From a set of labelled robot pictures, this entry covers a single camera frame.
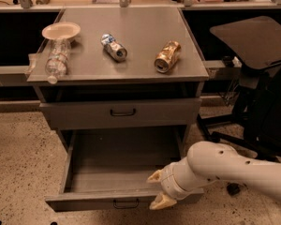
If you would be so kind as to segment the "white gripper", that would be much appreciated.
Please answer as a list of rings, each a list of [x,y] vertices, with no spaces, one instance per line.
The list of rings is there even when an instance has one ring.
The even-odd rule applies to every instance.
[[[177,162],[164,167],[162,170],[153,172],[148,178],[148,183],[160,183],[164,192],[159,192],[155,199],[151,202],[149,208],[151,210],[161,210],[171,207],[177,201],[185,199],[190,195],[189,191],[183,189],[175,179],[174,169],[177,167]]]

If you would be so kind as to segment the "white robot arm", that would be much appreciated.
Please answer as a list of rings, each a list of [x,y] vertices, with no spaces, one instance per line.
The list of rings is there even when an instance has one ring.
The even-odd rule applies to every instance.
[[[155,171],[147,181],[161,185],[152,210],[173,206],[215,181],[242,184],[281,202],[281,163],[241,156],[223,143],[196,142],[184,158]]]

